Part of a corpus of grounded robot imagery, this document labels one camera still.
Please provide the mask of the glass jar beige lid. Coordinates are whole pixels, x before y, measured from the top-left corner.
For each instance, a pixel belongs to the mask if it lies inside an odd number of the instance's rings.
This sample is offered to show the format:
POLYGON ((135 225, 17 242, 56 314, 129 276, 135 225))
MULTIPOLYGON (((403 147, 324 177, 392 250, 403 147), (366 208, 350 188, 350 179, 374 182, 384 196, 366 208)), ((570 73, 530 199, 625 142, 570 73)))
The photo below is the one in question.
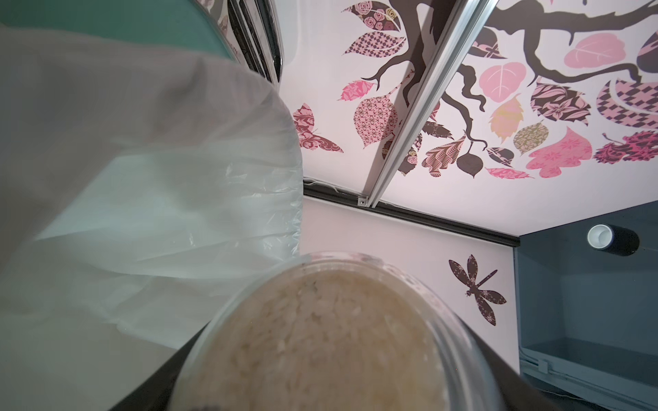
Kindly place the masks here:
POLYGON ((207 325, 171 410, 502 410, 481 349, 425 284, 360 253, 258 277, 207 325))

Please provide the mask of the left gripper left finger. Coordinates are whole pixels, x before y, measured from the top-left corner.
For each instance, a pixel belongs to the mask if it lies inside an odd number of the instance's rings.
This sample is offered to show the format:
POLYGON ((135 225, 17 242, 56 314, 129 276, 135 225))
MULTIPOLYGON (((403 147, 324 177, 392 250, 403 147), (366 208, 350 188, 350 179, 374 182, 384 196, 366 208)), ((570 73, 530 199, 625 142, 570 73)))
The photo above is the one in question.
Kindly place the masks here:
POLYGON ((201 328, 151 377, 113 406, 111 411, 166 410, 183 365, 204 330, 205 327, 201 328))

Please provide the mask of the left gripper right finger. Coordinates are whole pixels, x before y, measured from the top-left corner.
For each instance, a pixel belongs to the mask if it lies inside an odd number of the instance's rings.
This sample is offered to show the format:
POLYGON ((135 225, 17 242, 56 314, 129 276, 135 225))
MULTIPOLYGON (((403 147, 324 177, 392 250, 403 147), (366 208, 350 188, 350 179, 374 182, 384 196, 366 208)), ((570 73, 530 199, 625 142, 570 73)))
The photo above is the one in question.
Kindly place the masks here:
POLYGON ((493 373, 505 410, 514 411, 559 411, 560 408, 546 399, 539 390, 526 383, 481 337, 460 320, 483 353, 493 373))

